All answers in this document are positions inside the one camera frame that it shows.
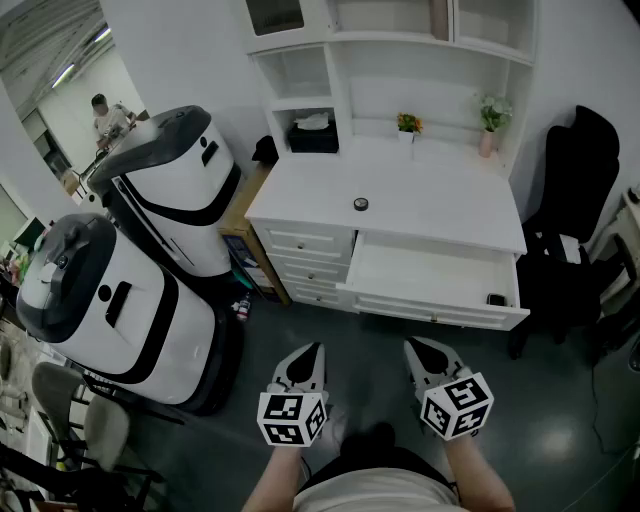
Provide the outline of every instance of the office chair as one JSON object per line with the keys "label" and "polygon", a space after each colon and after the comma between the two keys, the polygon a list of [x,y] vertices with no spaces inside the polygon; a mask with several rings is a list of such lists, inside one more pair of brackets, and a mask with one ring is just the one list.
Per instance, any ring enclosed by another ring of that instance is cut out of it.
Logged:
{"label": "office chair", "polygon": [[[39,363],[33,371],[31,387],[64,452],[62,460],[76,469],[87,463],[106,472],[143,475],[139,498],[144,501],[151,482],[161,482],[162,477],[152,470],[117,464],[129,435],[129,415],[124,408],[110,398],[96,395],[88,404],[83,425],[69,421],[74,394],[83,383],[77,370],[49,362]],[[83,429],[85,440],[74,429]]]}
{"label": "office chair", "polygon": [[[583,106],[570,128],[549,130],[542,202],[522,226],[528,253],[517,263],[520,303],[531,315],[511,331],[512,359],[522,355],[534,323],[551,327],[560,344],[569,327],[598,320],[602,289],[581,244],[593,235],[618,176],[619,152],[615,128]],[[577,239],[580,263],[567,261],[560,235]]]}

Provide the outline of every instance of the white wall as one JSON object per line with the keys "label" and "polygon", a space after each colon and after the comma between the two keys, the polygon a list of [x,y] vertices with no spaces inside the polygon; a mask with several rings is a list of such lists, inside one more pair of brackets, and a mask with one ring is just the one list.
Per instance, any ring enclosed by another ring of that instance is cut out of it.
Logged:
{"label": "white wall", "polygon": [[29,139],[35,141],[40,137],[44,132],[47,131],[47,127],[42,120],[42,117],[38,113],[37,110],[34,110],[22,120],[22,126],[27,132]]}
{"label": "white wall", "polygon": [[549,128],[577,104],[606,117],[620,137],[620,174],[599,229],[640,182],[640,25],[622,0],[540,0],[538,69],[523,149],[511,175],[523,219],[539,207]]}
{"label": "white wall", "polygon": [[0,244],[4,240],[12,240],[26,220],[26,215],[0,187]]}
{"label": "white wall", "polygon": [[95,159],[91,98],[104,94],[110,105],[122,103],[136,114],[144,110],[127,69],[116,49],[96,60],[69,83],[52,89],[38,110],[73,168],[84,171]]}
{"label": "white wall", "polygon": [[255,144],[269,128],[229,1],[240,0],[100,3],[149,113],[203,107],[248,173]]}
{"label": "white wall", "polygon": [[45,225],[77,211],[29,139],[1,81],[0,120],[0,185],[11,199]]}

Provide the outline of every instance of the tissue box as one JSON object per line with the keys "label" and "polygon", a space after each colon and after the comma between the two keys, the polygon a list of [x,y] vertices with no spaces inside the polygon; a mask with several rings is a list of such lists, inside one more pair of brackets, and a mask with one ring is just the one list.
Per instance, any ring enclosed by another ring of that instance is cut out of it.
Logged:
{"label": "tissue box", "polygon": [[339,149],[338,131],[333,120],[324,130],[301,130],[294,124],[287,140],[292,153],[337,153]]}

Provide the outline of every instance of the cardboard box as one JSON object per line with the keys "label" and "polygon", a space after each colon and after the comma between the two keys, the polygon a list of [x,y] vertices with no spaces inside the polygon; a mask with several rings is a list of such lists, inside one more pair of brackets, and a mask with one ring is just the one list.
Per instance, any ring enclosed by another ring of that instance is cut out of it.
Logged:
{"label": "cardboard box", "polygon": [[218,232],[227,244],[231,255],[242,266],[245,276],[267,300],[291,304],[287,291],[271,266],[251,223],[244,218],[260,187],[269,176],[269,167],[259,164],[227,208]]}

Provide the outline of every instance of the drawer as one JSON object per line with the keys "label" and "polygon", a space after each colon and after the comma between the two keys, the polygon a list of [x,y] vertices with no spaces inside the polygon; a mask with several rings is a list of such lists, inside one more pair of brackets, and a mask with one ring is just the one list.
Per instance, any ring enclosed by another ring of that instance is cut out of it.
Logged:
{"label": "drawer", "polygon": [[308,281],[320,285],[333,286],[335,283],[344,283],[347,280],[349,267],[325,263],[324,261],[311,261],[302,258],[290,258],[268,254],[273,268],[282,280]]}
{"label": "drawer", "polygon": [[253,224],[267,253],[348,265],[353,250],[353,231],[313,224]]}
{"label": "drawer", "polygon": [[[359,233],[336,288],[354,312],[413,320],[511,330],[529,314],[513,254],[394,235]],[[491,293],[509,305],[487,305]]]}
{"label": "drawer", "polygon": [[338,295],[335,288],[332,290],[330,288],[285,280],[282,281],[282,284],[287,289],[291,299],[295,302],[334,309],[347,309],[345,300]]}

